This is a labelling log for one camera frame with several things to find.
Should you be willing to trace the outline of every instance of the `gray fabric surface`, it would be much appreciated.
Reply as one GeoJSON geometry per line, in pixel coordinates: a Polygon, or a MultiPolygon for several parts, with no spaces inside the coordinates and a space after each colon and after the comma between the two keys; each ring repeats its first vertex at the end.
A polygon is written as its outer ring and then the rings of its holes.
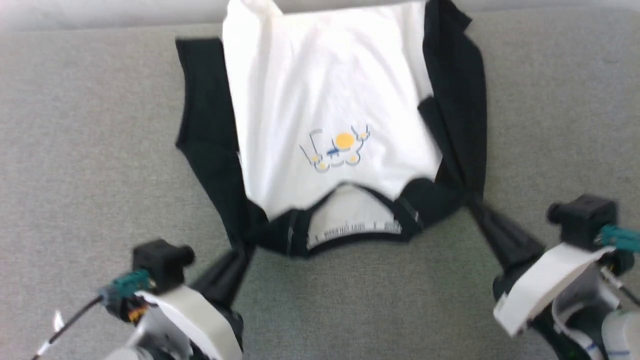
{"type": "MultiPolygon", "coordinates": [[[[640,227],[640,17],[596,8],[471,14],[488,83],[486,198],[548,244],[555,200],[621,199],[640,227]]],[[[173,146],[184,85],[173,38],[214,26],[0,37],[0,348],[27,359],[162,236],[194,247],[189,278],[227,248],[173,146]]],[[[466,211],[406,246],[312,261],[258,252],[239,295],[247,359],[553,359],[493,321],[499,272],[466,211]]],[[[640,270],[628,276],[640,288],[640,270]]],[[[131,328],[94,310],[46,359],[102,359],[131,328]]]]}

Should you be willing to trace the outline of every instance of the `black cable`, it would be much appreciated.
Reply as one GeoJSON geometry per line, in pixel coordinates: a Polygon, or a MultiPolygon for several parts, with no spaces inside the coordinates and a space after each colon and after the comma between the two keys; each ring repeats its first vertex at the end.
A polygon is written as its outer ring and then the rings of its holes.
{"type": "MultiPolygon", "coordinates": [[[[64,324],[64,326],[56,331],[55,334],[53,334],[53,336],[51,336],[51,339],[49,339],[49,341],[47,342],[49,345],[52,345],[62,334],[64,334],[76,321],[78,321],[78,319],[80,319],[87,311],[89,311],[89,309],[91,309],[93,306],[96,306],[97,304],[99,304],[102,301],[102,296],[98,296],[95,299],[91,300],[87,305],[85,305],[82,309],[80,309],[77,313],[75,313],[73,316],[71,316],[71,319],[69,319],[69,321],[67,323],[64,324]]],[[[42,354],[35,354],[31,360],[38,360],[40,358],[42,354]]]]}
{"type": "Polygon", "coordinates": [[[620,286],[620,291],[622,291],[622,293],[625,294],[635,305],[640,306],[640,299],[636,296],[636,294],[631,292],[628,287],[620,286]]]}

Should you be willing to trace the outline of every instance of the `white wall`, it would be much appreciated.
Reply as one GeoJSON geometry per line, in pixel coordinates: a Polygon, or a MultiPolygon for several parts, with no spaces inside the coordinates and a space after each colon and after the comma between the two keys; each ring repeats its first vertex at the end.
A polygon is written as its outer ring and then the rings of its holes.
{"type": "MultiPolygon", "coordinates": [[[[284,12],[322,10],[402,0],[276,0],[284,12]]],[[[228,0],[0,0],[0,32],[114,28],[219,22],[228,0]]],[[[454,0],[463,10],[611,4],[635,7],[640,0],[454,0]]]]}

